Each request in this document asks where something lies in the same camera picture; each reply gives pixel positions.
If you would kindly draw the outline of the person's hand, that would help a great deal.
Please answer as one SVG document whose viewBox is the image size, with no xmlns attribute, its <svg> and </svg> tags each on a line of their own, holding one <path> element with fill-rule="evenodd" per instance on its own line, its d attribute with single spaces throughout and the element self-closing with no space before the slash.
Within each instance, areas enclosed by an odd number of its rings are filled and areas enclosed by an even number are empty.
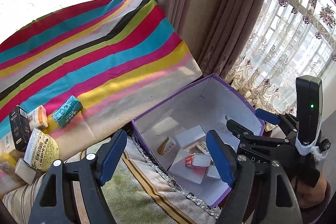
<svg viewBox="0 0 336 224">
<path fill-rule="evenodd" d="M 315 187 L 308 186 L 297 176 L 292 178 L 291 186 L 296 192 L 295 195 L 297 197 L 299 207 L 302 209 L 307 209 L 322 203 L 327 196 L 326 192 L 328 183 L 323 177 L 323 174 L 320 174 Z"/>
</svg>

